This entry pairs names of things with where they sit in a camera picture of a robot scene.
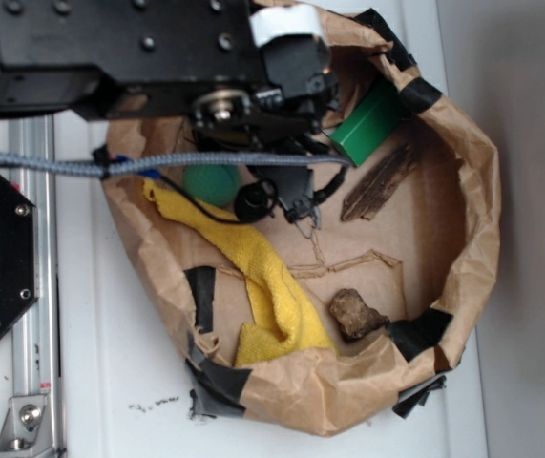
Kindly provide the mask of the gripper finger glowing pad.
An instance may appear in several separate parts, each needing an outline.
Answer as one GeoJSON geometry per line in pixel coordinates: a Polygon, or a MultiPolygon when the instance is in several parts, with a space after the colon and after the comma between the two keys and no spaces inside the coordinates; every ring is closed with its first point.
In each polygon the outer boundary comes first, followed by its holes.
{"type": "Polygon", "coordinates": [[[334,103],[338,80],[316,7],[256,5],[249,17],[266,83],[252,96],[266,113],[324,113],[334,103]]]}

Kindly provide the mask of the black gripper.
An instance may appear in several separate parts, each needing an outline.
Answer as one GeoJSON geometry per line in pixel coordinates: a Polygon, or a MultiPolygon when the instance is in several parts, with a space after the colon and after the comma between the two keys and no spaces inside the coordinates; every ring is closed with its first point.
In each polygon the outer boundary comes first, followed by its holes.
{"type": "Polygon", "coordinates": [[[183,115],[265,81],[245,1],[0,1],[0,118],[183,115]]]}

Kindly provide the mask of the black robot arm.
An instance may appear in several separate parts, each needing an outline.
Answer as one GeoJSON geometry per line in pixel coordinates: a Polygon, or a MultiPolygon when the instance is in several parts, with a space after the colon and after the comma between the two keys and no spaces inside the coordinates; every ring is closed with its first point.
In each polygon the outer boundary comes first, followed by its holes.
{"type": "Polygon", "coordinates": [[[337,99],[318,10],[251,1],[0,1],[0,119],[185,116],[237,147],[316,132],[337,99]]]}

